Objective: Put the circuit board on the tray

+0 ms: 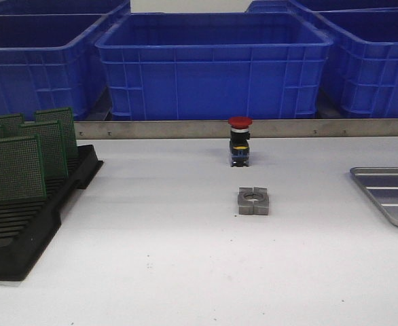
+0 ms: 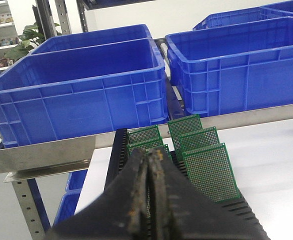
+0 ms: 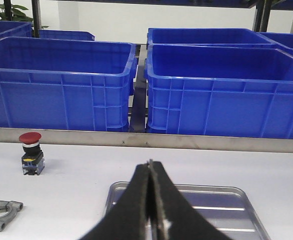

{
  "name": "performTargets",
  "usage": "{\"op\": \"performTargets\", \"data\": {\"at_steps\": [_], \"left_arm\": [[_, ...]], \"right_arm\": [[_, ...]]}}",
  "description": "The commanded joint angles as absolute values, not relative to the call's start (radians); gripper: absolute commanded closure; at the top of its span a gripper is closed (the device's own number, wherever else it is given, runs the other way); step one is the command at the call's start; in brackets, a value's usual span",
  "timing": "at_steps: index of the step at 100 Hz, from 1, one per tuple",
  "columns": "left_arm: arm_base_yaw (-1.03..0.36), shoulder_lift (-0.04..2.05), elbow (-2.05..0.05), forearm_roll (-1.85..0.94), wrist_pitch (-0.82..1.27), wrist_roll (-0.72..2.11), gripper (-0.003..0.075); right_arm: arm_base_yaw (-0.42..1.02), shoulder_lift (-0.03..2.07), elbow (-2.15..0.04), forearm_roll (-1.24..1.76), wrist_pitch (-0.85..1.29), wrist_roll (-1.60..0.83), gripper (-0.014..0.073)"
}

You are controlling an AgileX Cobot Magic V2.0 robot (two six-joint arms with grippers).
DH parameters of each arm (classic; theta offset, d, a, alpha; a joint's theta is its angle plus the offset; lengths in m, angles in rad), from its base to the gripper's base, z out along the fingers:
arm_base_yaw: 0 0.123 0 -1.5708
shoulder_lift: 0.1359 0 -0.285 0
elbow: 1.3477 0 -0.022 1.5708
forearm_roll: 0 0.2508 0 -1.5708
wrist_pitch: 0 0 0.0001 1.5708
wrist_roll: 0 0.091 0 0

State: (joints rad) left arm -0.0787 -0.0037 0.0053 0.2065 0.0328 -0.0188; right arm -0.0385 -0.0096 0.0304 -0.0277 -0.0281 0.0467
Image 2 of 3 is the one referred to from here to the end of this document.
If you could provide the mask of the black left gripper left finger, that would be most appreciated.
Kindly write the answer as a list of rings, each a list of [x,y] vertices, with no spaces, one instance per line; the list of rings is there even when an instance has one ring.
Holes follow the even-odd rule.
[[[89,206],[52,227],[46,240],[146,240],[146,152],[135,149],[124,168]]]

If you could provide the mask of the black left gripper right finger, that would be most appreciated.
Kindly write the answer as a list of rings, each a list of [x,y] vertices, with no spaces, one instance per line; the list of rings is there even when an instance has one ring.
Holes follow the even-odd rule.
[[[256,226],[223,209],[199,192],[169,159],[164,149],[147,154],[155,201],[157,234],[168,240],[267,240]]]

